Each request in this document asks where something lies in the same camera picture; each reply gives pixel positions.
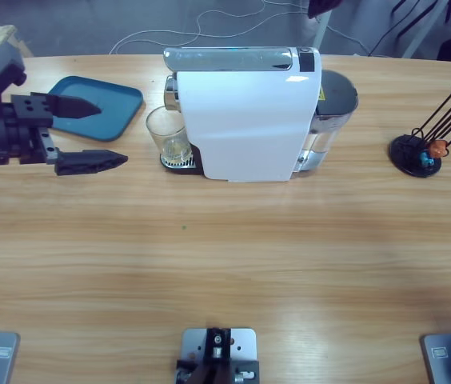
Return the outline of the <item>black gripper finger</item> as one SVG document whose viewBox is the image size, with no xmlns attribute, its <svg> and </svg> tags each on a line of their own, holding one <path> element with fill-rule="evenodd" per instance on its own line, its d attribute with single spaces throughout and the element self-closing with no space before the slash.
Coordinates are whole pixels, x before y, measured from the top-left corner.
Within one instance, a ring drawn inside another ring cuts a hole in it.
<svg viewBox="0 0 451 384">
<path fill-rule="evenodd" d="M 51 114 L 59 118 L 85 118 L 100 114 L 102 110 L 93 103 L 79 97 L 49 95 Z"/>
<path fill-rule="evenodd" d="M 317 16 L 329 12 L 338 6 L 338 0 L 309 0 L 307 9 L 308 18 L 316 18 Z"/>
<path fill-rule="evenodd" d="M 119 167 L 127 161 L 127 156 L 111 150 L 58 151 L 54 172 L 57 176 L 96 174 Z"/>
</svg>

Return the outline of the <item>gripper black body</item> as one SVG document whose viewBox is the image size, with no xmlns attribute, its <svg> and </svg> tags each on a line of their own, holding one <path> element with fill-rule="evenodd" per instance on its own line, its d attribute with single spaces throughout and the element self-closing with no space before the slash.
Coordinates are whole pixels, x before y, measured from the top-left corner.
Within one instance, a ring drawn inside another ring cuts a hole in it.
<svg viewBox="0 0 451 384">
<path fill-rule="evenodd" d="M 55 164 L 58 150 L 50 136 L 54 115 L 49 95 L 32 92 L 0 102 L 0 165 Z"/>
</svg>

